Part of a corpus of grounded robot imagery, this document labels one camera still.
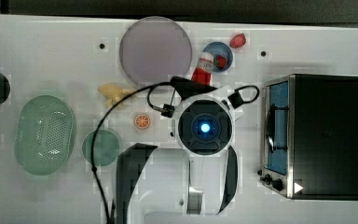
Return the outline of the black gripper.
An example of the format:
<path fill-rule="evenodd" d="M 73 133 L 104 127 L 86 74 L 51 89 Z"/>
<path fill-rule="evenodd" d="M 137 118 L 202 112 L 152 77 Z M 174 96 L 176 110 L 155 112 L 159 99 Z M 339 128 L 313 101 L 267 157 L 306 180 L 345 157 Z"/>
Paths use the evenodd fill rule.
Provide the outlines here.
<path fill-rule="evenodd" d="M 172 77 L 170 83 L 183 100 L 195 95 L 216 90 L 216 87 L 205 85 L 183 77 Z"/>

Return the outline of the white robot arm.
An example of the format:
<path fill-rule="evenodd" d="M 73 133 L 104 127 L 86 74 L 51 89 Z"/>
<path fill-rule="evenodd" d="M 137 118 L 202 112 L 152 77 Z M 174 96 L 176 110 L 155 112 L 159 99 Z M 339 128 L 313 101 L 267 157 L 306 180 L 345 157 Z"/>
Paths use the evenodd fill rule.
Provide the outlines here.
<path fill-rule="evenodd" d="M 171 110 L 176 146 L 136 143 L 118 156 L 116 224 L 145 224 L 151 213 L 217 215 L 236 194 L 232 141 L 240 93 L 181 77 L 169 85 L 181 97 Z"/>

